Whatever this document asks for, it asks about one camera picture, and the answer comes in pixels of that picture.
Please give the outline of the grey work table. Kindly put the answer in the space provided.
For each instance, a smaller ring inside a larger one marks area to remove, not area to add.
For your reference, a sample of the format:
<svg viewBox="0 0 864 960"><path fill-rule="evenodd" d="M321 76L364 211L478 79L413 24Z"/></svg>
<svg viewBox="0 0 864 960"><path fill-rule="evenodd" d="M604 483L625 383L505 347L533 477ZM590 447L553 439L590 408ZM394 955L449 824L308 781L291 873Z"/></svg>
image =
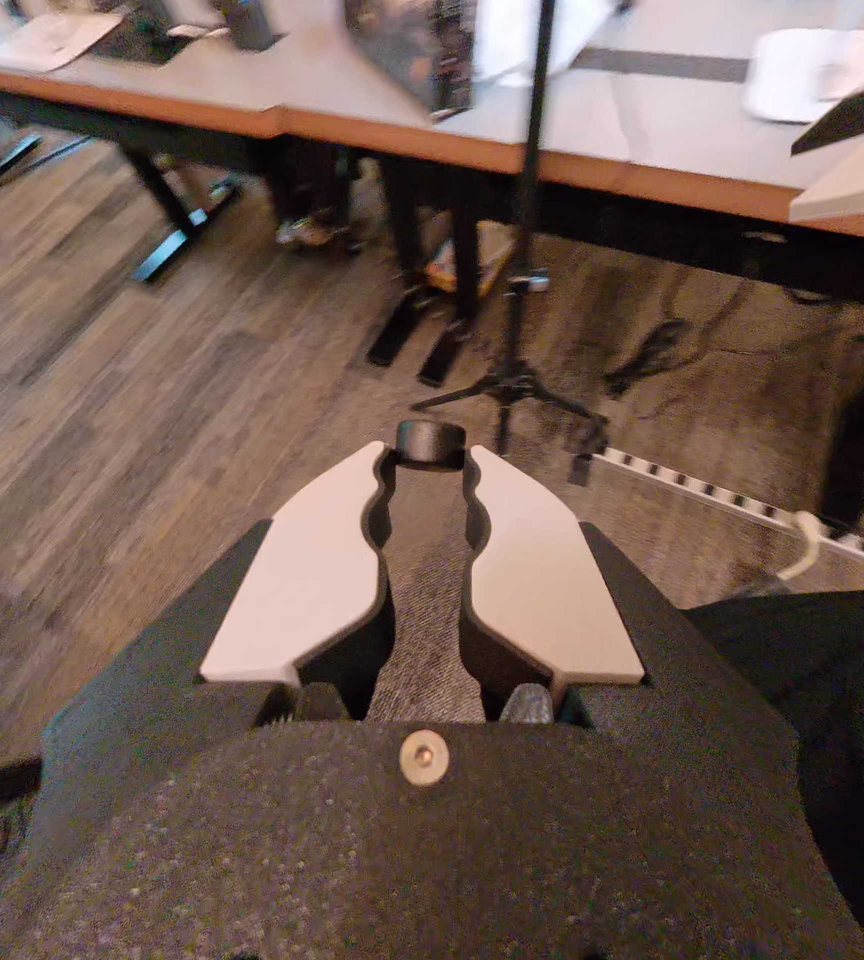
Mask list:
<svg viewBox="0 0 864 960"><path fill-rule="evenodd" d="M276 115L286 87L276 60L283 51L281 35L262 52L241 50L221 35L193 42L161 66L95 54L52 72L0 62L0 114L117 148L171 226L134 274L151 283L241 190L228 179L206 186L203 200L185 200L166 179L160 156L258 176L271 186L284 149Z"/></svg>
<svg viewBox="0 0 864 960"><path fill-rule="evenodd" d="M767 34L838 26L839 2L633 2L545 108L538 222L547 234L864 304L864 219L788 225L798 192L846 146L790 156L799 128L753 116L745 79ZM342 2L274 2L295 54L280 120L375 153L393 220L511 218L529 93L487 86L438 126L363 58Z"/></svg>

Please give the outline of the white booklet stand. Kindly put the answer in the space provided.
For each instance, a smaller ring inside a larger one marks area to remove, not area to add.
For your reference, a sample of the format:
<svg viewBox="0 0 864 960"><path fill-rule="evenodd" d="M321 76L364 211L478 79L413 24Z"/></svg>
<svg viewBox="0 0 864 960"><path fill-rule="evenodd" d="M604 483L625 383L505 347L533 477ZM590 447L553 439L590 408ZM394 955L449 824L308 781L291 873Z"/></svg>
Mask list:
<svg viewBox="0 0 864 960"><path fill-rule="evenodd" d="M808 125L864 89L864 29L786 29L754 44L743 88L750 116Z"/></svg>

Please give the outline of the black lego wheel gold hub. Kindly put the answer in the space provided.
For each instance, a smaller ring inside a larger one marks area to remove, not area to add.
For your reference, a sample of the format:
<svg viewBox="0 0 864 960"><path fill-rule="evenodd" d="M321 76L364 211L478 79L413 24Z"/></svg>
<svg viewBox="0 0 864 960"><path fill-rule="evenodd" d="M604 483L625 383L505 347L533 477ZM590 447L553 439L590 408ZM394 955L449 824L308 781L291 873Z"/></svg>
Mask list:
<svg viewBox="0 0 864 960"><path fill-rule="evenodd" d="M454 423L425 418L402 420L396 429L397 464L416 471L457 472L463 469L466 431Z"/></svg>

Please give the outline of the black tripod stand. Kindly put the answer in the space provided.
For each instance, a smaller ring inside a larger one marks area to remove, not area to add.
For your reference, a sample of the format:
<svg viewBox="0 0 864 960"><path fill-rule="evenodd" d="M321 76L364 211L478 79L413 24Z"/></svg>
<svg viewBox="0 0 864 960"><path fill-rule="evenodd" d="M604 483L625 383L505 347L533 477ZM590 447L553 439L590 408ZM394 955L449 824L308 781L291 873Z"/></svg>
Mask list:
<svg viewBox="0 0 864 960"><path fill-rule="evenodd" d="M498 425L495 431L496 453L500 457L505 457L508 453L512 406L524 400L537 400L550 404L561 411L577 415L587 422L587 433L573 458L573 472L583 475L590 471L594 456L607 444L606 418L591 413L581 403L567 400L548 390L539 379L537 371L520 355L519 350L528 296L542 292L548 287L547 276L532 265L531 252L538 210L538 158L554 11L555 2L540 3L529 125L523 168L517 180L514 206L516 213L516 235L512 257L514 269L506 293L508 316L498 365L470 387L416 402L411 406L411 410L423 412L482 394L489 396L499 406Z"/></svg>

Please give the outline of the person's dark trousers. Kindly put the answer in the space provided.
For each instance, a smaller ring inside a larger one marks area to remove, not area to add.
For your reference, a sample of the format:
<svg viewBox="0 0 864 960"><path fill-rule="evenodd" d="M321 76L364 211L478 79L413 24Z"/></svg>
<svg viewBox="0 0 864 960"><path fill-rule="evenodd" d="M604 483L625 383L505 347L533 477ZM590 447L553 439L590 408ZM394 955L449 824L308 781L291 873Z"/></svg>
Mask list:
<svg viewBox="0 0 864 960"><path fill-rule="evenodd" d="M796 731L807 821L864 930L864 590L729 599L684 614Z"/></svg>

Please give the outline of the black lego set box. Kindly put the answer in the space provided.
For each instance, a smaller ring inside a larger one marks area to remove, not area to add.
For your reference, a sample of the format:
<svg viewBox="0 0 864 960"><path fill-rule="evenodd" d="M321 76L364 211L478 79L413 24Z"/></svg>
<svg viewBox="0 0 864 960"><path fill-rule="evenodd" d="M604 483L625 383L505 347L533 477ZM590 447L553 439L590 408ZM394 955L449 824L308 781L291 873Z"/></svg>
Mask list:
<svg viewBox="0 0 864 960"><path fill-rule="evenodd" d="M476 1L344 1L357 48L434 121L473 106Z"/></svg>

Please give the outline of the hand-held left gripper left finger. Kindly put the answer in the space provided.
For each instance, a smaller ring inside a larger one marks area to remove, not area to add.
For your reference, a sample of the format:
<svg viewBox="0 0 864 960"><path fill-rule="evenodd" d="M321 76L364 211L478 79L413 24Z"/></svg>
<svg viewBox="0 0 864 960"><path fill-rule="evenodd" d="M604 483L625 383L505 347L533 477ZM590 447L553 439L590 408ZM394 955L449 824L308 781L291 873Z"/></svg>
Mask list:
<svg viewBox="0 0 864 960"><path fill-rule="evenodd" d="M300 672L380 612L388 574L390 448L372 440L296 492L270 527L200 667L210 683L273 682Z"/></svg>

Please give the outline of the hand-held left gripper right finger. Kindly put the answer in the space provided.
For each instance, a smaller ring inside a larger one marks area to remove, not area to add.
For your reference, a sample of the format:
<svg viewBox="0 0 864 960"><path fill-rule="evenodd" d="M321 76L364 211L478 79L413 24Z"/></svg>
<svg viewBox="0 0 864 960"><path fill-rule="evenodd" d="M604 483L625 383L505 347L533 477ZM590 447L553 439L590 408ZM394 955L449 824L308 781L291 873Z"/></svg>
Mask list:
<svg viewBox="0 0 864 960"><path fill-rule="evenodd" d="M646 670L572 510L482 446L466 452L462 484L460 655L483 705L524 684L553 706L573 686L640 686Z"/></svg>

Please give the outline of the white power strip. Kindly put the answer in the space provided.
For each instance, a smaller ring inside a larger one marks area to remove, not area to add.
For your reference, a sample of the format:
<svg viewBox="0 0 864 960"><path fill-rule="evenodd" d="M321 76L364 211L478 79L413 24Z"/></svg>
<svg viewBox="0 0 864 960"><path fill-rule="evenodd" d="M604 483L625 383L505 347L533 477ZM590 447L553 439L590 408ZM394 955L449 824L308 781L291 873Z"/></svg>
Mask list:
<svg viewBox="0 0 864 960"><path fill-rule="evenodd" d="M789 582L797 579L827 553L864 563L864 538L833 530L806 510L784 510L613 447L594 453L591 460L750 522L797 536L801 553L794 563L774 575L777 580Z"/></svg>

